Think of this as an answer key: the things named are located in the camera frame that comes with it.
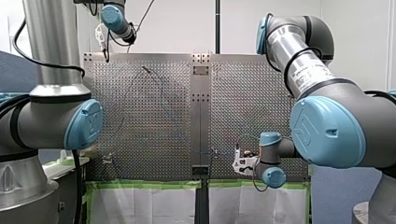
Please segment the white wall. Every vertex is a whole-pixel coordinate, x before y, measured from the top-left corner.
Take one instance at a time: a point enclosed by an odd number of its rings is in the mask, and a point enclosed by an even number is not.
[[[150,0],[127,1],[126,17],[138,24]],[[226,0],[221,1],[221,53],[255,54],[259,21],[268,12],[276,15],[320,16],[319,0]],[[97,23],[84,9],[78,26],[81,37],[90,36],[91,44],[81,39],[81,49],[98,51],[93,29]],[[87,23],[95,23],[88,28]],[[126,48],[111,44],[113,52]],[[214,0],[157,0],[148,13],[130,52],[193,53],[215,51]]]
[[[365,90],[387,89],[390,2],[322,0],[322,19],[331,27],[335,43],[330,68]]]
[[[221,53],[256,54],[259,21],[269,12],[276,16],[311,15],[320,17],[320,1],[222,0]]]
[[[330,26],[335,44],[332,71],[338,77],[355,81],[364,90],[388,90],[391,67],[396,63],[392,57],[396,46],[392,42],[396,39],[390,29],[396,25],[392,17],[393,0],[321,2],[322,19]],[[313,223],[350,224],[353,206],[370,200],[380,176],[375,169],[336,170],[315,166]]]
[[[23,18],[22,0],[0,0],[0,50],[18,55],[12,47],[12,38],[20,28]],[[25,28],[18,39],[18,47],[27,55],[31,55],[29,36]]]

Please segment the black cable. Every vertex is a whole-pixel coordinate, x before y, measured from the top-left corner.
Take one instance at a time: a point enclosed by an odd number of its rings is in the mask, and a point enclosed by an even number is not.
[[[256,164],[253,166],[253,176],[251,177],[251,180],[253,181],[253,186],[254,188],[258,191],[258,192],[265,192],[268,190],[268,185],[265,185],[264,189],[259,189],[259,187],[257,187],[256,185],[256,168],[257,166],[260,164],[259,161],[256,162]]]
[[[271,60],[268,58],[268,51],[267,51],[267,40],[268,40],[268,36],[267,36],[267,34],[268,34],[268,23],[270,23],[270,17],[274,17],[274,14],[272,14],[272,13],[268,13],[267,14],[267,16],[265,17],[265,28],[264,28],[264,30],[265,30],[265,34],[263,35],[264,36],[264,54],[265,54],[265,59],[267,60],[267,62],[268,62],[268,64],[274,69],[274,70],[276,70],[277,72],[281,72],[280,71],[280,69],[279,68],[277,68],[277,67],[275,67],[272,63],[271,63]]]
[[[155,0],[152,0],[151,3],[148,5],[148,9],[146,10],[145,15],[144,15],[144,16],[142,17],[142,19],[140,20],[139,25],[137,26],[136,32],[139,32],[140,26],[142,25],[143,20],[144,20],[144,19],[146,18],[146,16],[148,15],[149,10],[151,9],[151,6],[152,6],[152,4],[154,3],[154,1],[155,1]]]
[[[291,58],[289,59],[288,63],[286,64],[285,72],[283,73],[283,82],[285,83],[286,89],[288,89],[288,92],[292,96],[294,96],[294,95],[293,95],[293,92],[291,91],[291,88],[290,88],[290,85],[289,85],[289,80],[288,80],[289,69],[291,67],[291,64],[294,62],[294,60],[296,60],[298,57],[300,57],[302,54],[304,54],[305,52],[307,52],[309,50],[317,51],[318,55],[319,55],[319,58],[322,59],[323,53],[322,53],[322,51],[320,49],[318,49],[316,47],[308,47],[306,49],[299,50],[295,54],[293,54],[293,56],[291,56]]]
[[[23,96],[24,97],[22,97],[22,98],[18,98],[17,101],[12,101],[12,102],[10,102],[10,104],[6,104],[5,106],[3,106],[3,104],[2,104],[1,109],[0,109],[0,119],[2,119],[3,116],[6,115],[6,113],[8,113],[13,108],[15,108],[15,106],[17,106],[18,104],[26,103],[26,102],[30,101],[29,95],[27,95],[27,96],[23,95]]]
[[[28,97],[29,97],[29,94],[24,94],[24,95],[12,97],[11,99],[4,101],[2,104],[0,104],[0,112],[3,111],[4,109],[6,109],[7,107],[9,107],[10,105],[13,105],[13,104],[19,102],[20,100],[23,100]]]
[[[121,44],[119,43],[114,37],[113,34],[111,34],[110,30],[108,30],[108,33],[110,34],[111,39],[118,45],[120,45],[121,47],[129,47],[131,46],[130,44]]]
[[[79,164],[79,156],[77,150],[72,150],[73,159],[76,166],[76,180],[77,180],[77,202],[76,202],[76,213],[74,218],[74,224],[79,223],[79,219],[81,216],[81,207],[82,207],[82,172],[81,166]]]
[[[107,44],[106,44],[106,48],[103,49],[103,54],[105,55],[105,60],[107,63],[110,62],[110,30],[107,30]]]
[[[36,63],[42,66],[46,66],[46,67],[51,67],[51,68],[61,68],[61,69],[72,69],[72,70],[77,70],[81,73],[82,77],[85,77],[85,70],[82,69],[81,67],[78,66],[74,66],[74,65],[61,65],[61,64],[54,64],[54,63],[43,63],[40,62],[39,60],[36,60],[34,58],[30,58],[29,56],[27,56],[25,53],[23,53],[22,50],[20,50],[20,48],[18,47],[18,38],[20,37],[20,34],[24,28],[24,26],[26,25],[26,19],[23,20],[23,23],[21,25],[21,27],[18,29],[17,33],[15,34],[14,38],[12,39],[12,46],[14,47],[14,49],[26,60],[28,60],[31,63]]]
[[[90,6],[90,12],[91,12],[91,15],[93,15],[93,16],[96,16],[97,14],[98,14],[98,0],[95,0],[95,12],[93,13],[92,12],[92,6],[91,6],[91,3],[89,3],[89,6]]]
[[[391,102],[393,102],[396,105],[396,97],[393,96],[390,93],[384,92],[384,91],[365,91],[367,95],[373,95],[374,97],[383,97]]]

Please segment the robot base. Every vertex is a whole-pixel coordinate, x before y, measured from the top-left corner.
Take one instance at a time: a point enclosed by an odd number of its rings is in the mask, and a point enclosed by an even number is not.
[[[0,220],[2,224],[57,224],[59,210],[58,183],[50,181],[42,194],[2,208]]]

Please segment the metal stand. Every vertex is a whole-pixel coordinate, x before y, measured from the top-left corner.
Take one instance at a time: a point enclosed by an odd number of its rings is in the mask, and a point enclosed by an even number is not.
[[[210,125],[210,63],[209,54],[192,55],[191,74],[191,141],[192,153],[199,153],[192,158],[192,176],[201,181],[201,188],[195,196],[195,224],[209,223],[209,129]]]

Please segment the black cable sleeve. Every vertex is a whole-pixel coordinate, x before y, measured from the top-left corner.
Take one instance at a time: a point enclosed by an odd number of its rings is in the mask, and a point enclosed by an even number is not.
[[[23,107],[26,106],[28,103],[29,103],[29,99],[21,100],[15,106],[15,109],[12,112],[11,119],[9,121],[9,130],[11,132],[12,139],[19,147],[33,149],[33,148],[26,146],[23,143],[23,141],[21,140],[21,137],[20,137],[19,130],[18,130],[18,127],[19,127],[18,120],[20,117],[20,113],[21,113]]]
[[[73,158],[76,166],[76,181],[77,181],[77,199],[76,199],[76,213],[74,224],[78,224],[81,216],[82,207],[82,172],[79,164],[79,156],[77,150],[72,150]]]
[[[308,48],[306,48],[306,49],[302,49],[302,50],[297,51],[297,52],[289,59],[288,63],[286,64],[285,72],[283,73],[283,82],[285,83],[286,89],[288,89],[288,92],[289,92],[290,95],[292,95],[292,96],[294,96],[294,95],[293,95],[293,92],[292,92],[291,89],[290,89],[290,85],[289,85],[289,81],[288,81],[288,72],[289,72],[289,69],[290,69],[290,67],[291,67],[291,64],[294,62],[294,60],[296,60],[298,57],[300,57],[302,54],[304,54],[305,52],[307,52],[307,51],[309,51],[309,50],[316,50],[316,51],[318,52],[318,54],[319,54],[319,58],[320,58],[320,59],[322,58],[323,54],[322,54],[322,52],[321,52],[320,49],[315,48],[315,47],[308,47]]]

